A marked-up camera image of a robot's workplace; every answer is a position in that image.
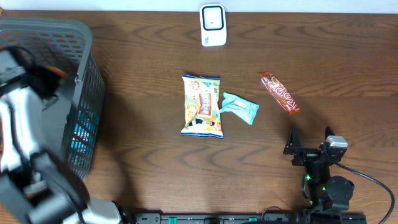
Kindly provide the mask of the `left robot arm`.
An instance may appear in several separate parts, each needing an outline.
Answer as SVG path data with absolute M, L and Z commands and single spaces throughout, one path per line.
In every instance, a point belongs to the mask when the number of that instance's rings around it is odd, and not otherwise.
M 42 102 L 65 77 L 51 66 L 1 67 L 1 203 L 21 223 L 133 223 L 116 203 L 90 197 L 42 136 Z

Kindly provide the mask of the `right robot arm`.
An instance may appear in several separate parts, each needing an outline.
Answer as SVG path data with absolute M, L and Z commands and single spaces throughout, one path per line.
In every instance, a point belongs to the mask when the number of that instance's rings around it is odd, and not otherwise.
M 295 214 L 295 223 L 342 223 L 349 209 L 354 184 L 340 176 L 331 176 L 330 166 L 337 164 L 348 149 L 348 143 L 328 126 L 325 140 L 317 148 L 303 147 L 295 128 L 289 131 L 283 154 L 293 155 L 292 165 L 304 166 L 302 193 L 310 207 Z

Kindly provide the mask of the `small orange snack packet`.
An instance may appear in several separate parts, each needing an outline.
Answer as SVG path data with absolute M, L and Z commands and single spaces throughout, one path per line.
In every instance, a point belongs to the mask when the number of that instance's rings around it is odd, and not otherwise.
M 66 78 L 67 77 L 67 73 L 64 72 L 63 70 L 60 70 L 59 68 L 47 65 L 46 69 L 50 70 L 51 72 L 53 72 L 54 74 L 58 75 L 61 78 Z

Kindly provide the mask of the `teal wet wipes pack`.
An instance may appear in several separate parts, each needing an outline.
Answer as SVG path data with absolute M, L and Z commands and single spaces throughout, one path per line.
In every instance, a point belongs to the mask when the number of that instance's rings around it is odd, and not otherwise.
M 248 125 L 253 124 L 254 118 L 259 109 L 258 104 L 227 92 L 223 93 L 223 97 L 224 100 L 222 101 L 220 113 L 231 112 L 245 121 Z

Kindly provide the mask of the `yellow snack bag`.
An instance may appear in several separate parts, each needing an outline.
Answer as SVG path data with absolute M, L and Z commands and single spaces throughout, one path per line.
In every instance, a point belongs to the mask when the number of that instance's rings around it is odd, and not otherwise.
M 182 75 L 184 84 L 185 126 L 182 136 L 223 139 L 220 109 L 220 77 Z

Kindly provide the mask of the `red brown chocolate bar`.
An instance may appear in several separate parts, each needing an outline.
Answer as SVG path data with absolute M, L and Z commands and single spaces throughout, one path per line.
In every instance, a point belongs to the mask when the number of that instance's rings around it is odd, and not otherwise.
M 296 101 L 271 71 L 260 73 L 259 76 L 263 85 L 288 114 L 300 112 L 300 107 Z

